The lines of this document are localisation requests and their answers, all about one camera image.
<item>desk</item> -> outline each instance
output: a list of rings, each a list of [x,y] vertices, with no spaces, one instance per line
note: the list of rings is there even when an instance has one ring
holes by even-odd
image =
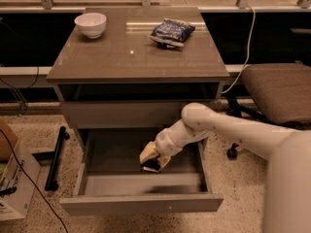
[[[91,40],[75,28],[48,75],[85,151],[74,198],[61,204],[70,215],[216,211],[223,197],[209,188],[202,144],[175,157],[165,174],[137,172],[139,152],[156,132],[187,102],[218,98],[228,77],[200,12],[86,12],[106,15],[106,31]],[[148,38],[166,17],[196,27],[183,48],[162,49]]]

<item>chair seat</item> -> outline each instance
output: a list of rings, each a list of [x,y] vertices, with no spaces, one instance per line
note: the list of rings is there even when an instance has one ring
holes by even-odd
[[[241,75],[252,99],[275,124],[311,121],[311,67],[254,64]]]

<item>white robotic arm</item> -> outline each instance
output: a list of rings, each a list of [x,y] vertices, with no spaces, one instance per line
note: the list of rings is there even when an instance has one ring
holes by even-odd
[[[161,156],[161,167],[188,143],[214,131],[268,160],[264,233],[311,232],[311,132],[221,115],[191,103],[182,119],[165,128],[140,155],[141,163]]]

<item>white bowl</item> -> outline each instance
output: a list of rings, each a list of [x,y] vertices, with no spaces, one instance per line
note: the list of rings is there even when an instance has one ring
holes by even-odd
[[[99,13],[85,13],[75,18],[78,31],[95,39],[101,36],[106,29],[107,18]]]

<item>floor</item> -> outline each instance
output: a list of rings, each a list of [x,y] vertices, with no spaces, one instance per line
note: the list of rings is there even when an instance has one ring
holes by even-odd
[[[247,150],[241,150],[236,160],[229,160],[225,153],[232,143],[220,135],[211,132],[204,150],[213,192],[222,193],[225,198],[216,213],[68,216],[58,202],[60,198],[72,196],[82,159],[83,152],[74,132],[68,128],[57,108],[32,109],[25,116],[18,116],[14,110],[11,110],[11,114],[5,112],[2,115],[30,152],[53,150],[60,126],[67,128],[70,139],[64,142],[56,175],[59,189],[55,192],[44,190],[49,166],[41,167],[36,184],[70,233],[261,232],[266,162]],[[56,233],[65,230],[35,190],[27,217],[0,221],[0,232]]]

